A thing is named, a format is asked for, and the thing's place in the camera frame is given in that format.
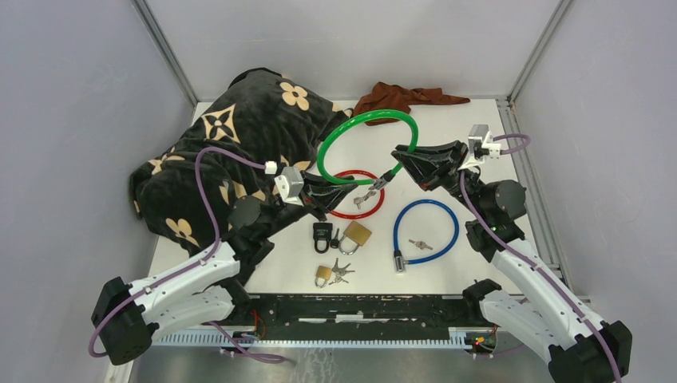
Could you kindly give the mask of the green cable lock keys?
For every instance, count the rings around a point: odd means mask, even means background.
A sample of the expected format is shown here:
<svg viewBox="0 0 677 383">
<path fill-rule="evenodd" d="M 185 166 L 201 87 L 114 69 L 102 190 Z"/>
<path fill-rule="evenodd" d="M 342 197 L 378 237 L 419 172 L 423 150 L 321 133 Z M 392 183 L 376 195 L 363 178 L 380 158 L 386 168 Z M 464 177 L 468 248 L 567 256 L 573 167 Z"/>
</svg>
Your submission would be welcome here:
<svg viewBox="0 0 677 383">
<path fill-rule="evenodd" d="M 361 195 L 361 196 L 358 196 L 358 197 L 355 197 L 355 198 L 353 199 L 353 203 L 354 203 L 354 205 L 355 205 L 358 209 L 361 209 L 362 205 L 363 205 L 368 199 L 372 198 L 373 196 L 375 196 L 375 195 L 377 195 L 377 194 L 378 194 L 377 191 L 375 191 L 375 190 L 369 190 L 366 194 Z"/>
</svg>

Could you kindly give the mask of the black padlock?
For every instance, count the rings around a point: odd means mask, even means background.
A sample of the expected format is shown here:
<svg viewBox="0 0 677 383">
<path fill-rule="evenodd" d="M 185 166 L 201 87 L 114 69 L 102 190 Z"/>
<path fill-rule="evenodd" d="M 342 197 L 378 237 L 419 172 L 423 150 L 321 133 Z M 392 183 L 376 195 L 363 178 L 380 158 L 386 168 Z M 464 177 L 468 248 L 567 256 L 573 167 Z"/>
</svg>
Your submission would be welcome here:
<svg viewBox="0 0 677 383">
<path fill-rule="evenodd" d="M 333 224 L 328 222 L 316 222 L 312 226 L 314 249 L 318 254 L 326 253 L 331 244 Z"/>
</svg>

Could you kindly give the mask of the green cable lock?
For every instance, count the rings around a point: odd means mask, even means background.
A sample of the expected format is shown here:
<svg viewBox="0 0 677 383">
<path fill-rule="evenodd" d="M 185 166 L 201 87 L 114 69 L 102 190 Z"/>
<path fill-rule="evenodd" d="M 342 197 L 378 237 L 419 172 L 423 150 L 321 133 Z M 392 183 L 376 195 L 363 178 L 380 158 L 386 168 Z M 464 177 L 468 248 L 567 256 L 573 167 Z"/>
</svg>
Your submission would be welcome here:
<svg viewBox="0 0 677 383">
<path fill-rule="evenodd" d="M 384 132 L 368 132 L 359 134 L 350 132 L 351 129 L 362 126 L 367 122 L 373 122 L 374 120 L 395 120 L 406 124 L 410 130 L 410 141 L 408 144 L 404 145 L 405 154 L 412 153 L 414 151 L 418 145 L 419 127 L 415 119 L 409 114 L 394 109 L 379 109 L 376 111 L 363 113 L 358 116 L 354 116 L 348 121 L 339 125 L 320 145 L 316 167 L 322 178 L 335 185 L 370 185 L 372 190 L 381 190 L 393 180 L 393 178 L 402 169 L 401 163 L 395 164 L 391 169 L 386 170 L 375 180 L 349 180 L 339 178 L 338 176 L 333 176 L 330 174 L 325 164 L 327 154 L 329 153 L 332 146 L 345 135 L 348 135 L 348 142 L 345 145 L 340 144 L 340 147 L 345 149 L 346 154 L 356 154 L 359 159 L 366 159 L 367 155 L 372 155 L 374 150 L 384 148 L 385 145 L 383 143 L 383 139 L 386 136 Z"/>
</svg>

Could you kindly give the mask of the red cable lock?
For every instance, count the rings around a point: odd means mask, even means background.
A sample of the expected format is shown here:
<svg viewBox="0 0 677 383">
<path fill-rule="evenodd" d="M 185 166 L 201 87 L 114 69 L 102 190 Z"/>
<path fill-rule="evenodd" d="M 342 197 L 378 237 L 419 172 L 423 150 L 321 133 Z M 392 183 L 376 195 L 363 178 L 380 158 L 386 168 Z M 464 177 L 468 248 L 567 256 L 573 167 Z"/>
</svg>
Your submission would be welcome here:
<svg viewBox="0 0 677 383">
<path fill-rule="evenodd" d="M 346 176 L 354 176 L 354 175 L 360 175 L 360 176 L 366 176 L 368 178 L 371 178 L 373 180 L 377 179 L 377 176 L 371 172 L 365 171 L 365 170 L 360 170 L 360 169 L 350 169 L 346 171 L 342 171 L 339 173 L 336 173 L 335 176 L 338 178 L 343 178 Z M 385 202 L 385 197 L 386 193 L 385 190 L 381 190 L 379 194 L 379 199 L 378 202 L 374 205 L 373 208 L 371 208 L 369 211 L 364 211 L 360 212 L 358 214 L 347 214 L 347 213 L 342 213 L 340 211 L 331 211 L 330 214 L 333 215 L 334 217 L 340 218 L 340 219 L 349 219 L 349 220 L 358 220 L 358 219 L 365 219 L 373 214 L 375 214 L 384 204 Z"/>
</svg>

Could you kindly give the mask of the small brass padlock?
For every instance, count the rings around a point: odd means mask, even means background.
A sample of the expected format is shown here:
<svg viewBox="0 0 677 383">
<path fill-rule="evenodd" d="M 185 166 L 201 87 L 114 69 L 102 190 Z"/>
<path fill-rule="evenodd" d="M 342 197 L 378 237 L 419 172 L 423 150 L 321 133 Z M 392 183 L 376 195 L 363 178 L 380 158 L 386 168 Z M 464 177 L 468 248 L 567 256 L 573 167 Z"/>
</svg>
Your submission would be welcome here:
<svg viewBox="0 0 677 383">
<path fill-rule="evenodd" d="M 328 282 L 331 280 L 333 271 L 330 267 L 318 266 L 315 272 L 315 286 L 318 288 L 324 288 Z"/>
</svg>

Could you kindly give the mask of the blue cable lock keys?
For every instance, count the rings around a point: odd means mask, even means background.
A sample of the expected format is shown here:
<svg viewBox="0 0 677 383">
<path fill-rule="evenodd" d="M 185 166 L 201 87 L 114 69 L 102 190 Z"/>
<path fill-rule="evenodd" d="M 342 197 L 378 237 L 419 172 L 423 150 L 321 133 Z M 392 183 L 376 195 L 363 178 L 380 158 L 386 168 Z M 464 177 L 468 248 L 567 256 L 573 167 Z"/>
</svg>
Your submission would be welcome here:
<svg viewBox="0 0 677 383">
<path fill-rule="evenodd" d="M 421 250 L 432 250 L 433 249 L 425 241 L 409 239 L 408 242 L 412 243 L 413 245 L 415 245 L 416 248 L 421 249 Z"/>
</svg>

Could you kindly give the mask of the blue cable lock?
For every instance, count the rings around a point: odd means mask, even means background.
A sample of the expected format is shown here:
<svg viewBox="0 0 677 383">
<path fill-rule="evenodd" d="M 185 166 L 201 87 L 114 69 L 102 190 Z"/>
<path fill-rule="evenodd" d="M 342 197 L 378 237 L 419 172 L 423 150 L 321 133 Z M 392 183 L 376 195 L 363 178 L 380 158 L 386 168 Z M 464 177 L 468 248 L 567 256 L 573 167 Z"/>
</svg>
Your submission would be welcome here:
<svg viewBox="0 0 677 383">
<path fill-rule="evenodd" d="M 427 255 L 425 257 L 421 258 L 416 258 L 416 259 L 407 259 L 403 254 L 400 249 L 400 243 L 399 243 L 399 229 L 402 224 L 403 219 L 405 218 L 406 214 L 412 210 L 414 207 L 422 206 L 422 205 L 432 205 L 441 208 L 450 218 L 453 224 L 453 231 L 452 231 L 452 236 L 449 239 L 449 242 L 439 251 Z M 397 215 L 394 224 L 393 224 L 393 230 L 392 230 L 392 243 L 393 243 L 393 260 L 394 260 L 394 269 L 397 274 L 404 273 L 406 271 L 406 266 L 407 265 L 418 265 L 418 264 L 423 264 L 423 263 L 429 263 L 432 262 L 436 259 L 441 258 L 443 255 L 446 255 L 449 253 L 454 246 L 456 245 L 459 236 L 460 236 L 460 223 L 457 218 L 457 215 L 455 212 L 445 203 L 440 202 L 435 199 L 418 199 L 415 200 L 414 202 L 411 202 L 407 204 Z"/>
</svg>

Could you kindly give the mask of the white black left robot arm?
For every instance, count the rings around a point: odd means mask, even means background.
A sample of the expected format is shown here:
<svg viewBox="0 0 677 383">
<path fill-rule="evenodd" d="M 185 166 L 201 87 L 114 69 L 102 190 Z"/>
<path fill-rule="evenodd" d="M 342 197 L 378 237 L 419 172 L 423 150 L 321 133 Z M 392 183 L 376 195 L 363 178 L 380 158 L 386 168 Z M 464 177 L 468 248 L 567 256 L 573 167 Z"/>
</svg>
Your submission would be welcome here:
<svg viewBox="0 0 677 383">
<path fill-rule="evenodd" d="M 251 303 L 243 286 L 271 252 L 270 237 L 306 215 L 324 221 L 357 186 L 331 184 L 302 173 L 304 182 L 290 203 L 281 194 L 270 202 L 246 195 L 238 198 L 228 217 L 228 233 L 198 255 L 162 273 L 133 282 L 122 278 L 104 284 L 93 309 L 95 333 L 112 365 L 142 355 L 152 343 L 192 326 L 227 319 L 246 322 Z"/>
</svg>

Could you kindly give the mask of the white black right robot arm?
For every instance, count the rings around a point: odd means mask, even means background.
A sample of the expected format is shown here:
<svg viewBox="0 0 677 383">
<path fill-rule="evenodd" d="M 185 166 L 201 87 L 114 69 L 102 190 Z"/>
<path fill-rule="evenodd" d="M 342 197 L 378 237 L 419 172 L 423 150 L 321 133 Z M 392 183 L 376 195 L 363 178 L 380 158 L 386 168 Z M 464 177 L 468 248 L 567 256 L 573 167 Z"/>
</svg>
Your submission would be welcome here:
<svg viewBox="0 0 677 383">
<path fill-rule="evenodd" d="M 525 296 L 520 304 L 485 279 L 463 292 L 461 316 L 508 331 L 548 367 L 555 382 L 620 382 L 628 374 L 631 331 L 610 323 L 579 299 L 539 256 L 517 225 L 526 214 L 526 189 L 515 180 L 486 183 L 467 144 L 399 145 L 391 153 L 423 190 L 443 188 L 473 215 L 470 246 Z"/>
</svg>

